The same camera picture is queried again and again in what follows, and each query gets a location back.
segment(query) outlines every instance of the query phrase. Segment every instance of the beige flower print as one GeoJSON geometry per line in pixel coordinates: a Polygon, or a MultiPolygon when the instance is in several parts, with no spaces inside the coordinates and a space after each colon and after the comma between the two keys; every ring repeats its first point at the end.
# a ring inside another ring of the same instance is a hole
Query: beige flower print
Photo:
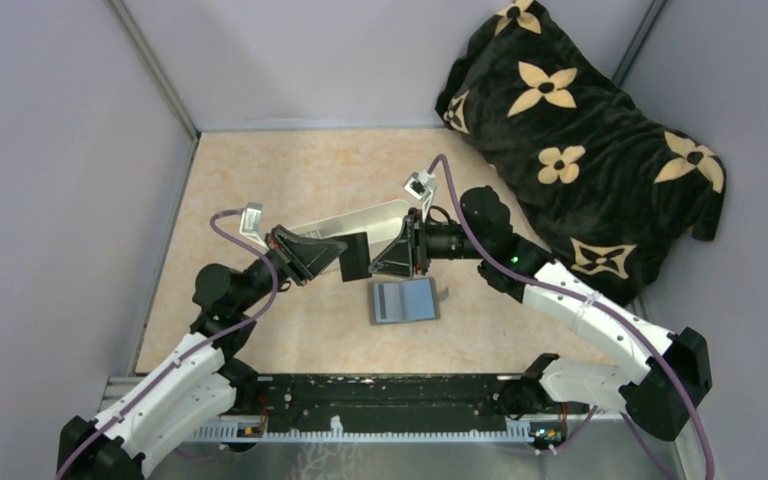
{"type": "Polygon", "coordinates": [[[567,147],[561,152],[558,147],[543,149],[537,155],[540,163],[545,165],[537,172],[537,179],[540,183],[551,185],[558,179],[564,184],[570,184],[578,178],[579,168],[575,163],[585,154],[584,147],[574,145],[567,147]]]}
{"type": "Polygon", "coordinates": [[[595,275],[599,272],[613,273],[627,280],[628,272],[625,270],[625,262],[628,255],[637,248],[637,245],[616,245],[613,247],[597,247],[587,245],[575,238],[570,238],[572,248],[575,250],[575,264],[572,269],[595,275]]]}
{"type": "Polygon", "coordinates": [[[466,96],[469,90],[461,94],[460,97],[452,97],[449,101],[449,108],[443,113],[443,121],[448,123],[453,130],[463,133],[469,133],[466,128],[466,120],[463,117],[463,105],[466,103],[466,96]]]}
{"type": "Polygon", "coordinates": [[[683,177],[688,173],[699,170],[711,182],[711,188],[717,193],[723,192],[725,177],[720,163],[714,157],[717,155],[705,145],[697,145],[689,138],[679,137],[670,132],[664,132],[667,146],[673,153],[679,155],[664,164],[654,183],[668,182],[683,177]]]}
{"type": "Polygon", "coordinates": [[[566,88],[575,80],[577,73],[578,69],[576,68],[565,68],[558,70],[550,77],[536,65],[519,62],[519,75],[525,84],[531,88],[514,101],[508,111],[508,117],[528,110],[537,105],[537,102],[543,98],[558,107],[575,108],[575,99],[566,88]]]}
{"type": "Polygon", "coordinates": [[[540,21],[534,15],[526,12],[532,3],[534,3],[534,0],[517,0],[513,5],[500,10],[496,15],[502,18],[496,24],[496,33],[493,35],[498,35],[499,32],[504,30],[514,20],[516,20],[517,25],[520,27],[539,35],[541,32],[540,21]]]}

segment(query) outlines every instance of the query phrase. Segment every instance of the white cable clip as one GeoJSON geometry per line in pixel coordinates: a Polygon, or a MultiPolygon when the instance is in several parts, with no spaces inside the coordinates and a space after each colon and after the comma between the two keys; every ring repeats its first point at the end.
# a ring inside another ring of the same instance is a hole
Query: white cable clip
{"type": "Polygon", "coordinates": [[[578,311],[575,313],[575,320],[573,320],[571,330],[575,333],[579,333],[578,327],[581,325],[581,321],[584,320],[584,315],[587,313],[587,309],[592,307],[594,303],[602,296],[601,293],[593,291],[587,298],[581,302],[578,307],[578,311]]]}
{"type": "Polygon", "coordinates": [[[422,220],[428,218],[434,195],[437,193],[437,178],[425,170],[413,172],[405,182],[404,189],[413,198],[422,202],[422,220]]]}
{"type": "Polygon", "coordinates": [[[249,202],[240,215],[240,235],[250,242],[268,248],[266,242],[263,241],[263,237],[260,235],[261,215],[263,215],[263,205],[260,203],[249,202]]]}

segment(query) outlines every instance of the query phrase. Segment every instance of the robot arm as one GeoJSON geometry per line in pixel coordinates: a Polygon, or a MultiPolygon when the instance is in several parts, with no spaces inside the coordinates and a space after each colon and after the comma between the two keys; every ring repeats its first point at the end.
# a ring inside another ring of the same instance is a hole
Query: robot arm
{"type": "MultiPolygon", "coordinates": [[[[694,405],[699,405],[711,388],[705,339],[690,328],[676,335],[646,322],[578,280],[548,252],[513,232],[510,210],[492,188],[464,192],[460,207],[481,245],[504,267],[588,300],[582,303],[543,287],[520,283],[486,260],[478,266],[479,275],[494,289],[561,321],[615,363],[584,363],[544,354],[525,372],[517,393],[531,398],[531,406],[538,411],[552,403],[579,402],[626,413],[656,438],[675,440],[689,420],[677,390],[642,342],[592,305],[598,301],[636,327],[676,372],[694,405]]],[[[425,213],[416,209],[408,213],[399,238],[372,261],[371,272],[413,278],[425,274],[432,259],[482,258],[462,225],[453,221],[433,224],[424,217],[425,213]]]]}
{"type": "MultiPolygon", "coordinates": [[[[266,243],[266,258],[276,268],[279,285],[305,285],[347,249],[342,241],[299,237],[280,225],[266,243]]],[[[208,420],[232,408],[250,410],[257,401],[257,372],[233,357],[254,328],[244,312],[266,297],[272,285],[263,260],[243,272],[218,264],[202,268],[193,295],[201,313],[190,333],[116,404],[91,421],[76,416],[67,423],[61,431],[58,470],[76,449],[84,450],[58,478],[147,478],[208,420]],[[242,328],[219,336],[233,326],[242,328]],[[108,424],[112,426],[100,430],[108,424]]]]}
{"type": "MultiPolygon", "coordinates": [[[[461,225],[428,218],[428,195],[423,198],[424,209],[409,210],[399,237],[371,262],[369,273],[412,278],[425,274],[432,259],[481,259],[461,225]]],[[[460,204],[481,245],[505,267],[592,301],[598,299],[634,322],[679,375],[694,404],[699,404],[710,390],[704,338],[690,329],[675,335],[598,298],[598,293],[580,283],[548,252],[513,232],[510,210],[490,187],[465,192],[460,204]]],[[[340,258],[349,244],[365,243],[342,240],[302,238],[279,225],[266,238],[266,257],[278,272],[279,284],[305,285],[340,258]]],[[[500,394],[500,403],[507,402],[502,397],[509,395],[520,403],[525,398],[527,409],[536,412],[561,402],[599,405],[628,413],[657,438],[676,438],[688,420],[687,410],[648,351],[614,319],[589,308],[587,302],[582,305],[576,299],[517,282],[487,261],[479,264],[478,273],[494,289],[560,320],[616,363],[588,364],[541,355],[514,388],[500,394]]],[[[204,267],[193,296],[202,310],[190,333],[125,398],[91,421],[75,417],[64,427],[58,469],[63,470],[70,457],[74,463],[58,478],[146,478],[206,421],[230,410],[256,410],[257,372],[233,357],[254,328],[244,312],[268,295],[272,285],[271,272],[262,260],[243,272],[216,264],[204,267]],[[233,326],[241,328],[218,336],[233,326]]]]}

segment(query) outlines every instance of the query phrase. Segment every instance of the black blanket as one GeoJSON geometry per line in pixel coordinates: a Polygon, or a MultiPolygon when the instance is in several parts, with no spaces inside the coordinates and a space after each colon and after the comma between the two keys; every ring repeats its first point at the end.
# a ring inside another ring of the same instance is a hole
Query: black blanket
{"type": "Polygon", "coordinates": [[[688,229],[714,239],[720,159],[646,118],[537,2],[473,34],[436,111],[496,168],[554,254],[615,302],[653,282],[688,229]]]}

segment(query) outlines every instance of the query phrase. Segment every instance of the white wall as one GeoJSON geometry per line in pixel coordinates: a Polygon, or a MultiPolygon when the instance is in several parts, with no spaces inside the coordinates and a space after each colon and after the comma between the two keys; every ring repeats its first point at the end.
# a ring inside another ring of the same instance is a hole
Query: white wall
{"type": "Polygon", "coordinates": [[[0,0],[0,479],[125,373],[188,150],[103,2],[0,0]]]}
{"type": "Polygon", "coordinates": [[[679,242],[649,292],[657,318],[710,347],[701,412],[723,478],[768,478],[768,2],[675,0],[626,84],[643,110],[718,152],[715,242],[679,242]]]}
{"type": "MultiPolygon", "coordinates": [[[[452,62],[506,0],[130,0],[201,130],[437,125],[452,62]]],[[[545,0],[611,76],[651,0],[545,0]]]]}

